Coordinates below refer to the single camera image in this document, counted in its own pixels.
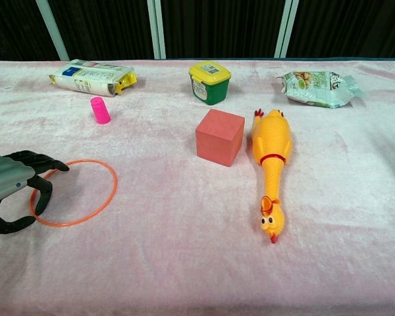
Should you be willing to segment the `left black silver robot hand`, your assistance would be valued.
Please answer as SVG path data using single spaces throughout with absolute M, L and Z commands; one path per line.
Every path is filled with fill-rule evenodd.
M 40 174 L 55 169 L 68 171 L 69 167 L 50 156 L 28 150 L 0 155 L 0 203 L 28 186 L 40 192 L 34 214 L 41 215 L 51 199 L 53 186 Z M 13 222 L 5 221 L 0 217 L 0 234 L 18 232 L 35 221 L 36 218 L 33 216 L 25 216 Z

